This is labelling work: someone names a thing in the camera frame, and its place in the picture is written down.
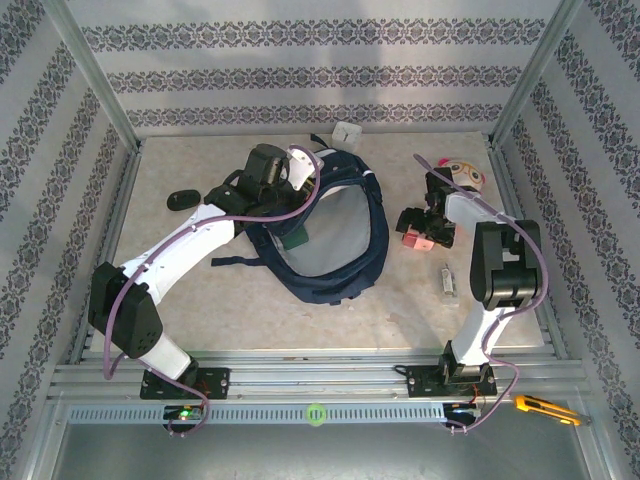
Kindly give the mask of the navy blue backpack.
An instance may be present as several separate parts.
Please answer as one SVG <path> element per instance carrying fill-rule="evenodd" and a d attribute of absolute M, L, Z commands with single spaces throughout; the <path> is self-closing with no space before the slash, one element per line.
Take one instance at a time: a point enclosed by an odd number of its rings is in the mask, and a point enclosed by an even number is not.
<path fill-rule="evenodd" d="M 213 267 L 266 267 L 299 300 L 338 305 L 372 287 L 389 246 L 383 195 L 374 172 L 357 155 L 336 150 L 319 136 L 310 140 L 324 166 L 314 202 L 279 223 L 253 223 L 246 230 L 256 256 L 214 258 Z M 280 237 L 304 226 L 309 241 L 285 251 Z"/>

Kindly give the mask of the pink pencil case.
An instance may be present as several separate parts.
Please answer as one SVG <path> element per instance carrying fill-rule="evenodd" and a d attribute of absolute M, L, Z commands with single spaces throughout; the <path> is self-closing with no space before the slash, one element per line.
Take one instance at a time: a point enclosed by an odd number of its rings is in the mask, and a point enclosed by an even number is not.
<path fill-rule="evenodd" d="M 429 240 L 424 234 L 414 230 L 408 230 L 403 234 L 402 244 L 407 248 L 418 251 L 430 251 L 435 245 L 435 243 Z"/>

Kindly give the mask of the aluminium frame post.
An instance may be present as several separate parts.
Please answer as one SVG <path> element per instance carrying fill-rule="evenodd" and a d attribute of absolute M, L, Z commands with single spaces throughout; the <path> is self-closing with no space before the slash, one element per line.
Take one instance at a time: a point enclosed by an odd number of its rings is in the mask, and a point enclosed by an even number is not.
<path fill-rule="evenodd" d="M 121 106 L 106 74 L 92 52 L 66 0 L 40 0 L 63 42 L 82 71 L 109 120 L 129 151 L 137 150 L 140 139 Z"/>
<path fill-rule="evenodd" d="M 505 141 L 583 3 L 584 0 L 559 1 L 495 127 L 488 135 L 489 145 L 493 149 Z"/>

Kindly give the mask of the circuit board with green light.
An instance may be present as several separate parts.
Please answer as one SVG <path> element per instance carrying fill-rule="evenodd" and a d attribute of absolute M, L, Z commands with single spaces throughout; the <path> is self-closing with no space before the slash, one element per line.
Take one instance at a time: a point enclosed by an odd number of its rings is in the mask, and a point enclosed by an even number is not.
<path fill-rule="evenodd" d="M 165 422 L 200 421 L 202 417 L 203 408 L 194 405 L 170 405 L 166 406 L 163 412 Z"/>

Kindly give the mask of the black oval case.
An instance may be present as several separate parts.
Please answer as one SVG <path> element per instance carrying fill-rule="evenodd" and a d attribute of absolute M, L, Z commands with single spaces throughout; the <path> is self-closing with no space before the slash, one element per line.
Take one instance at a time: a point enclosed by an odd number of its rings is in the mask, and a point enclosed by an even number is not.
<path fill-rule="evenodd" d="M 199 205 L 201 194 L 195 189 L 186 189 L 172 192 L 166 200 L 166 206 L 170 211 L 178 212 L 194 208 Z"/>

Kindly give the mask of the aluminium mounting rail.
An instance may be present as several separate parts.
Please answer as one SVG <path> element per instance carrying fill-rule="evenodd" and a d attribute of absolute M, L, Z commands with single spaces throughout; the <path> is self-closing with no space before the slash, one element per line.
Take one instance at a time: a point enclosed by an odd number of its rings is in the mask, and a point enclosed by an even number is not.
<path fill-rule="evenodd" d="M 390 350 L 273 350 L 197 353 L 204 367 L 227 368 L 228 400 L 236 402 L 405 401 L 406 381 L 399 366 L 435 365 L 429 351 Z M 495 380 L 504 389 L 513 377 L 509 365 L 520 369 L 515 393 L 550 400 L 590 397 L 592 385 L 579 360 L 559 359 L 547 350 L 511 350 L 495 364 Z M 112 380 L 104 379 L 101 359 L 88 353 L 75 365 L 55 367 L 46 392 L 49 402 L 136 402 L 143 368 L 132 360 L 120 363 Z"/>

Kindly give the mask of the pink and white plush toy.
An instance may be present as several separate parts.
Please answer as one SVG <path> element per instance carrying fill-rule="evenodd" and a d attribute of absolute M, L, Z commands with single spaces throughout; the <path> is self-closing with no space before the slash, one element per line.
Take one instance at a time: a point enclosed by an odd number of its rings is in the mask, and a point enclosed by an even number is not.
<path fill-rule="evenodd" d="M 470 187 L 481 192 L 486 183 L 485 175 L 470 162 L 442 158 L 438 161 L 438 166 L 449 168 L 453 181 L 461 187 Z"/>

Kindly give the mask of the yellow utility knife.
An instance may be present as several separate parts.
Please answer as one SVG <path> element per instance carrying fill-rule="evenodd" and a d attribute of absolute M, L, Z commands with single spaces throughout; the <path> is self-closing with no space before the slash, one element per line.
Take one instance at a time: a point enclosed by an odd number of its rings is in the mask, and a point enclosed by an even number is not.
<path fill-rule="evenodd" d="M 522 412 L 542 415 L 563 425 L 583 426 L 588 423 L 578 412 L 529 395 L 517 395 L 514 405 Z"/>

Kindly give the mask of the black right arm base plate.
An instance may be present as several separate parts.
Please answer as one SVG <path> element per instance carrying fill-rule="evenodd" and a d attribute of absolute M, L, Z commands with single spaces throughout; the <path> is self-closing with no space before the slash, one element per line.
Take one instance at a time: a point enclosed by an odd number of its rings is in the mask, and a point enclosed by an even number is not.
<path fill-rule="evenodd" d="M 393 370 L 405 378 L 410 398 L 497 394 L 494 372 L 489 364 L 463 367 L 455 372 L 437 365 L 395 365 Z"/>

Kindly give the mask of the dark green notebook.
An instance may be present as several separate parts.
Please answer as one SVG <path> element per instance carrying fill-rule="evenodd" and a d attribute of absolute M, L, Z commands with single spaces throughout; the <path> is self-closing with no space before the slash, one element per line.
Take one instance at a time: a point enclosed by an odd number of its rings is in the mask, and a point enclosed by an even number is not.
<path fill-rule="evenodd" d="M 289 232 L 288 234 L 280 237 L 282 248 L 285 251 L 295 249 L 301 245 L 304 245 L 309 241 L 309 235 L 304 226 L 300 226 L 297 229 Z"/>

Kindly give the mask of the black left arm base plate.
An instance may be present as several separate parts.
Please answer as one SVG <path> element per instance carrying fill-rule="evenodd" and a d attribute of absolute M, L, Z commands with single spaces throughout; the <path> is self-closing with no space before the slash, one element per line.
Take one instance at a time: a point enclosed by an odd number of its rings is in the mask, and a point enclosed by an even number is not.
<path fill-rule="evenodd" d="M 228 368 L 198 367 L 186 372 L 178 382 L 197 390 L 210 400 L 225 400 L 230 383 Z M 161 379 L 154 373 L 145 372 L 140 387 L 143 400 L 196 400 L 198 396 Z"/>

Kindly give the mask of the small white cube clock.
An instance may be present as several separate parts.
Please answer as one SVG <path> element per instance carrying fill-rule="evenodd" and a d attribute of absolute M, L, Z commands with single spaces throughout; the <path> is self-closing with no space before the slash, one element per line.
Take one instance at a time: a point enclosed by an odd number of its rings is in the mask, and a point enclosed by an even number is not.
<path fill-rule="evenodd" d="M 331 134 L 331 144 L 336 150 L 355 154 L 360 144 L 362 127 L 360 125 L 339 121 Z"/>

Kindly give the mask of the aluminium table side rail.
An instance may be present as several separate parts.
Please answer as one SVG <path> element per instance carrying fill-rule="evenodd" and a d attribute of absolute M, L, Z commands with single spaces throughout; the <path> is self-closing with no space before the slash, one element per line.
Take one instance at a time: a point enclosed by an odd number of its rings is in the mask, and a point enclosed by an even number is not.
<path fill-rule="evenodd" d="M 93 272 L 100 264 L 105 261 L 112 261 L 115 257 L 135 178 L 142 158 L 144 145 L 145 140 L 142 140 L 138 144 L 137 149 L 126 157 L 122 165 L 118 182 L 115 186 L 107 209 L 104 229 L 98 244 L 96 256 L 89 272 L 89 283 L 84 298 L 84 305 L 80 311 L 77 325 L 73 330 L 71 342 L 63 360 L 64 364 L 77 364 L 82 359 L 86 339 L 90 330 L 90 325 L 88 323 L 89 300 L 91 293 L 90 281 L 92 280 Z"/>
<path fill-rule="evenodd" d="M 527 211 L 523 207 L 502 151 L 498 147 L 489 146 L 487 153 L 504 211 L 513 217 L 524 219 Z M 570 359 L 571 354 L 567 349 L 562 329 L 558 324 L 551 300 L 550 291 L 547 291 L 546 296 L 535 309 L 538 328 L 541 332 L 544 345 L 551 345 L 553 347 L 553 355 L 557 359 Z"/>

